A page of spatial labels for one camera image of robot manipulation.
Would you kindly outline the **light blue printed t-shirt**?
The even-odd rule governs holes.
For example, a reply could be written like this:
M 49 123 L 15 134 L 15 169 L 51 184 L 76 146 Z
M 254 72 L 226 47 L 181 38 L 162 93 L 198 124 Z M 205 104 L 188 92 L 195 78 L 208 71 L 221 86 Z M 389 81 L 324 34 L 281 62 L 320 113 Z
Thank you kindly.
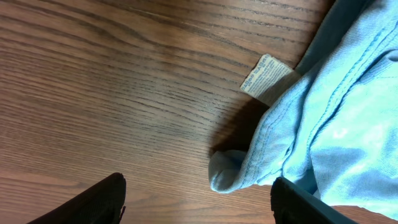
M 211 189 L 283 177 L 329 206 L 396 219 L 397 1 L 336 1 L 271 92 L 249 149 L 211 156 Z

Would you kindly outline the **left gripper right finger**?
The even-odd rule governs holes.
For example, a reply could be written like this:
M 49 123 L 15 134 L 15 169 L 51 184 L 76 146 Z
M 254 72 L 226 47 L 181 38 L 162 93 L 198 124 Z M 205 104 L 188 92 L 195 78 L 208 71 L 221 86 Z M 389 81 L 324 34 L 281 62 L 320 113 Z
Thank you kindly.
M 272 184 L 271 210 L 276 224 L 356 224 L 284 177 Z

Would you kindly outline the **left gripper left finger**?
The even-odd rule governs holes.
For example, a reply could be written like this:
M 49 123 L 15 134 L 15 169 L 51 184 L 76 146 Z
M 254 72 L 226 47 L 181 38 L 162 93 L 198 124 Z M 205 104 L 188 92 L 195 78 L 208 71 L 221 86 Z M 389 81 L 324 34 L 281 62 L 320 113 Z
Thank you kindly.
M 126 180 L 115 172 L 29 224 L 119 224 L 125 198 Z

